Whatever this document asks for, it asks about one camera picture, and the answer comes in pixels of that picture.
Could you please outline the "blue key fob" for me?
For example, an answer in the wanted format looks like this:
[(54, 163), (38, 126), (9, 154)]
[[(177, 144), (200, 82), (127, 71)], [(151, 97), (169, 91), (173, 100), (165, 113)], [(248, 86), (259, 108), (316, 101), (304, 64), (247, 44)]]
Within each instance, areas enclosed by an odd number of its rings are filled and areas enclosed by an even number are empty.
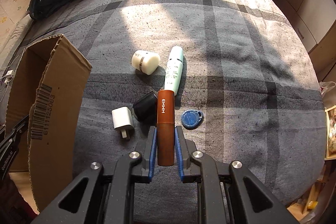
[(196, 129), (203, 119), (204, 114), (201, 110), (186, 110), (181, 115), (181, 123), (188, 130)]

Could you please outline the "grey plaid bed sheet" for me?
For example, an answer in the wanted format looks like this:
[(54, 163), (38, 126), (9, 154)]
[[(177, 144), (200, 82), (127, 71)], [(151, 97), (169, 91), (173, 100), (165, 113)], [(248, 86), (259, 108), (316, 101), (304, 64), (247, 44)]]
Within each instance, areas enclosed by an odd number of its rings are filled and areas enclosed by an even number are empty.
[[(226, 164), (242, 162), (286, 209), (320, 175), (326, 148), (321, 89), (305, 47), (272, 0), (71, 0), (33, 20), (13, 58), (60, 34), (92, 65), (72, 181), (92, 162), (116, 162), (146, 140), (151, 127), (157, 130), (135, 118), (133, 104), (165, 90), (173, 46), (183, 49), (175, 128), (181, 126), (197, 150)], [(159, 54), (151, 75), (132, 67), (137, 50)], [(120, 107), (131, 111), (129, 139), (113, 127), (111, 111)], [(203, 112), (196, 129), (183, 127), (186, 110)], [(175, 130), (174, 165), (158, 165), (157, 155), (156, 144), (151, 182), (135, 184), (133, 222), (197, 222), (197, 185), (179, 176)]]

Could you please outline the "beige pillow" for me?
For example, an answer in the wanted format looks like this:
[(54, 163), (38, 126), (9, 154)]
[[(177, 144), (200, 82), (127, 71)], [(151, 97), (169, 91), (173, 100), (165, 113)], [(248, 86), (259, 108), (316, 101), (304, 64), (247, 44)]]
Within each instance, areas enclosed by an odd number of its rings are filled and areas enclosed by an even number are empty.
[(27, 14), (14, 26), (14, 29), (10, 31), (4, 39), (1, 39), (1, 67), (9, 63), (32, 24), (33, 20), (30, 15)]

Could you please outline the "white usb charger plug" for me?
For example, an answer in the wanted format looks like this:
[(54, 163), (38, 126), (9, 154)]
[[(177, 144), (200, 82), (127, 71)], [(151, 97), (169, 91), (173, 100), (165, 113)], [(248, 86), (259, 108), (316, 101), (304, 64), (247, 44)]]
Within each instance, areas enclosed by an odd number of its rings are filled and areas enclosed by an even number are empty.
[(131, 111), (128, 107), (120, 107), (111, 111), (113, 127), (121, 133), (123, 139), (129, 139), (129, 132), (134, 129)]

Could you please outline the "white plastic bag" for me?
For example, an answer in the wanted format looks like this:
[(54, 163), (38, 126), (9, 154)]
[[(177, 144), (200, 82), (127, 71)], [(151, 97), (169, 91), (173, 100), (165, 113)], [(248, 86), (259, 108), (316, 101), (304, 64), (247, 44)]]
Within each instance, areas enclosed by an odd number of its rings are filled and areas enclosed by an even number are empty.
[(328, 109), (331, 106), (334, 106), (333, 102), (330, 102), (330, 94), (333, 88), (335, 88), (335, 82), (334, 81), (327, 81), (327, 82), (319, 82), (319, 87), (321, 89), (321, 96), (324, 108)]

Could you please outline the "beige wardrobe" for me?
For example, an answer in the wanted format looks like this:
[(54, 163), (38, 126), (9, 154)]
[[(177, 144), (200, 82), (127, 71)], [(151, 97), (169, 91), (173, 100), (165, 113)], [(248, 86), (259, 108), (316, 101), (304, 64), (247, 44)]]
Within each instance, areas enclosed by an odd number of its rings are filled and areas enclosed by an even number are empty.
[(317, 78), (335, 81), (334, 0), (275, 0), (303, 43)]

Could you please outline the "white cream jar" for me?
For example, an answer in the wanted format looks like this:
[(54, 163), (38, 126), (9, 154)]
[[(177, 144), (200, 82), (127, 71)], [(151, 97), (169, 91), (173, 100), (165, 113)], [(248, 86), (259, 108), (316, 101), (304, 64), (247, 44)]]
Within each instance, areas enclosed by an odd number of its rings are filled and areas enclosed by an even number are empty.
[(160, 56), (158, 53), (137, 50), (131, 59), (131, 65), (138, 71), (151, 75), (158, 67)]

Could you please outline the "mint green lotion bottle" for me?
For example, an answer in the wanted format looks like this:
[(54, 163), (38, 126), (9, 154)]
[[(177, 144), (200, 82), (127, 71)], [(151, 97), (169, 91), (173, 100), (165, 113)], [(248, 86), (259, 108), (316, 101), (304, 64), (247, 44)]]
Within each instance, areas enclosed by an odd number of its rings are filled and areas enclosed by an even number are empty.
[(183, 69), (183, 49), (180, 46), (173, 46), (169, 54), (166, 75), (165, 90), (171, 90), (177, 95), (179, 84), (181, 82)]

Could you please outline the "cardboard box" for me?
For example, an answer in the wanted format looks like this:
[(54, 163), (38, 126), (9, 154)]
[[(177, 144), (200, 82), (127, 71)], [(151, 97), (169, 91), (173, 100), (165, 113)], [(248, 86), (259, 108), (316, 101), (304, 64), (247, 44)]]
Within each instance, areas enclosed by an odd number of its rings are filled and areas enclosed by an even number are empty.
[(19, 60), (6, 109), (6, 133), (23, 118), (11, 172), (28, 172), (38, 211), (72, 181), (75, 131), (92, 65), (63, 35), (27, 47)]

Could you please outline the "brown cylindrical tube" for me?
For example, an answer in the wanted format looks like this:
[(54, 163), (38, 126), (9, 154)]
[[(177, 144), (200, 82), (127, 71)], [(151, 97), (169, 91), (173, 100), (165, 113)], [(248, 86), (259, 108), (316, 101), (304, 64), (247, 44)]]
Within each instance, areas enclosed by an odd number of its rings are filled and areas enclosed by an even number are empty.
[(174, 92), (160, 90), (157, 102), (157, 157), (160, 166), (174, 165), (174, 130)]

